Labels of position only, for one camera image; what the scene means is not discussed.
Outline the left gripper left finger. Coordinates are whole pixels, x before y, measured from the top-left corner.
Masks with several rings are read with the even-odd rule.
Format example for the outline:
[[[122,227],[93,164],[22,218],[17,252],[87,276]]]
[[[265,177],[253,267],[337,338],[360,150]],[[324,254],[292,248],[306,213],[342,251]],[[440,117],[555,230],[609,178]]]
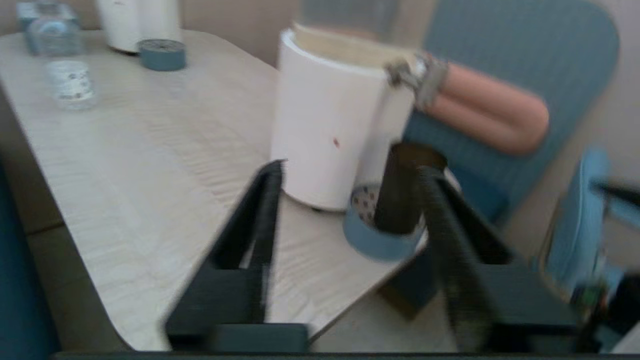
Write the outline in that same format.
[[[171,350],[306,353],[303,323],[267,323],[284,161],[258,169],[167,315]]]

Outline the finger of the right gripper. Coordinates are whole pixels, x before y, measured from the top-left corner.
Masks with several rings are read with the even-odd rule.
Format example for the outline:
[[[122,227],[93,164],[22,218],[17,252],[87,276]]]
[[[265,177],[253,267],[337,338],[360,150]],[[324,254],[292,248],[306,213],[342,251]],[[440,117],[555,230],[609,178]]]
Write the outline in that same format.
[[[640,187],[637,184],[595,180],[592,183],[592,188],[634,207],[640,206]]]

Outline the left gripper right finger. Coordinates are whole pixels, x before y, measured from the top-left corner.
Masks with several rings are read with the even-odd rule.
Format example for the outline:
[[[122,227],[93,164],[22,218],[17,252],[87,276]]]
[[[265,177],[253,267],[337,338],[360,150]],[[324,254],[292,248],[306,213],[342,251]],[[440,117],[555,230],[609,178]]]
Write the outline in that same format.
[[[464,353],[576,353],[582,323],[444,174],[419,170],[434,274]]]

